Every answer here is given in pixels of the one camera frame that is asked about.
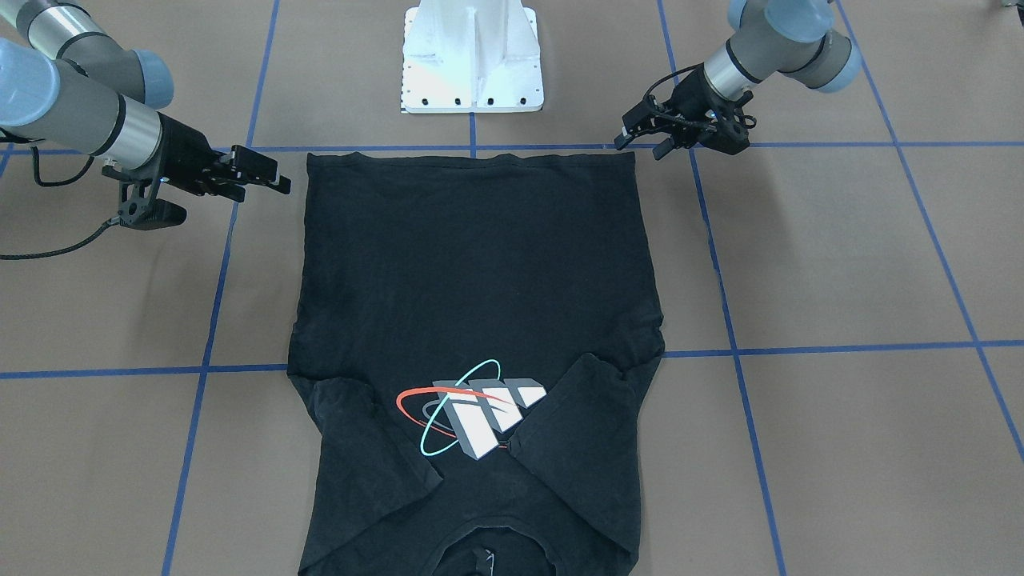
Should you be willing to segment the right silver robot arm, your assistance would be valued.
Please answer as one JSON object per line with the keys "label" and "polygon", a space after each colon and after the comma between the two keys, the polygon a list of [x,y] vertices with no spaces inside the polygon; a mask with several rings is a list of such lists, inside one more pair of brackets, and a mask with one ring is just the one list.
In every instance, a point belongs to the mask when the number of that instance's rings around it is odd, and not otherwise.
{"label": "right silver robot arm", "polygon": [[76,1],[4,1],[2,136],[52,141],[106,162],[106,175],[138,199],[161,186],[245,199],[248,186],[288,194],[278,162],[234,145],[219,152],[165,113],[175,84],[167,63],[118,43]]}

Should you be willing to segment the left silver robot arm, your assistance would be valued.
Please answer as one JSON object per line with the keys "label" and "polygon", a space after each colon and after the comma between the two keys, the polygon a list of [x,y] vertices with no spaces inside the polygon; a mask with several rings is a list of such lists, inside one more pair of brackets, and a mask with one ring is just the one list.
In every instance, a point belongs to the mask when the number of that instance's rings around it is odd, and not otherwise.
{"label": "left silver robot arm", "polygon": [[656,160],[695,146],[740,154],[757,125],[745,105],[768,77],[780,74],[820,94],[856,79],[861,52],[834,28],[834,16],[830,1],[731,1],[732,35],[705,61],[655,81],[622,116],[615,149],[664,134]]}

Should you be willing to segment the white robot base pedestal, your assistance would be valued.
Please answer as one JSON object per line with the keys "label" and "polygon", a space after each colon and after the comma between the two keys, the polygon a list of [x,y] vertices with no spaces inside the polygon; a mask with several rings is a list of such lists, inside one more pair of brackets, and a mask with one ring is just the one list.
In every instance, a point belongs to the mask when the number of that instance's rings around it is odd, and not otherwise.
{"label": "white robot base pedestal", "polygon": [[538,16],[522,2],[421,1],[406,11],[403,23],[403,113],[544,108]]}

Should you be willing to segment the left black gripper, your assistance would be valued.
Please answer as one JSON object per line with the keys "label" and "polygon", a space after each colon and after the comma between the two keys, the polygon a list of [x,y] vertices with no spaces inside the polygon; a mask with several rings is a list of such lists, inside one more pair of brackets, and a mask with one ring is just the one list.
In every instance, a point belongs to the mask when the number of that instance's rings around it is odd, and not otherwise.
{"label": "left black gripper", "polygon": [[712,92],[721,96],[707,80],[703,66],[694,66],[673,88],[668,102],[656,102],[654,96],[644,96],[628,110],[622,116],[622,128],[612,145],[621,152],[641,136],[663,134],[665,138],[652,150],[656,161],[662,161],[674,150],[691,149],[701,133],[701,127],[681,128],[679,121],[682,117],[691,123],[705,124]]}

